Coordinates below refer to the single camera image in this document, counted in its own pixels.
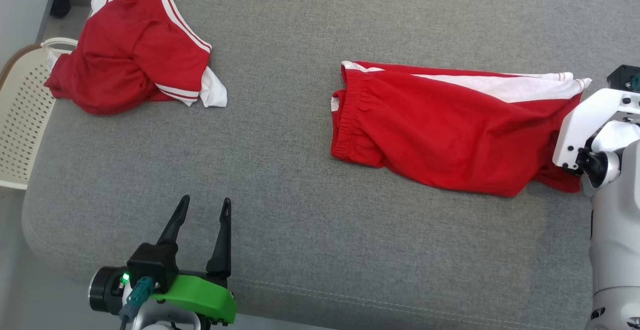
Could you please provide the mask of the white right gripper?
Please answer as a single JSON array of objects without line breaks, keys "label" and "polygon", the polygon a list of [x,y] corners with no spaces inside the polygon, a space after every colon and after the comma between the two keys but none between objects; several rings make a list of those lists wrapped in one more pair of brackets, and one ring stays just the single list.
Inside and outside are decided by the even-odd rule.
[{"label": "white right gripper", "polygon": [[618,112],[638,115],[638,93],[611,88],[596,91],[564,117],[552,162],[567,169],[578,168],[578,149]]}]

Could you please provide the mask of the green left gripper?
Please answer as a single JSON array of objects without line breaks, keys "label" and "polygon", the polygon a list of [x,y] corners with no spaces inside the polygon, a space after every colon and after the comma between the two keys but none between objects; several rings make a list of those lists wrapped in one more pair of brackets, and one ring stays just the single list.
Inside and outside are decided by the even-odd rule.
[{"label": "green left gripper", "polygon": [[[162,234],[157,245],[176,244],[181,226],[189,209],[190,196],[184,195]],[[232,268],[232,202],[225,198],[219,216],[219,232],[214,251],[206,264],[210,276],[230,276]],[[195,275],[178,275],[164,294],[154,292],[151,300],[165,301],[182,310],[210,318],[217,323],[233,324],[237,315],[237,302],[231,292],[220,285]]]}]

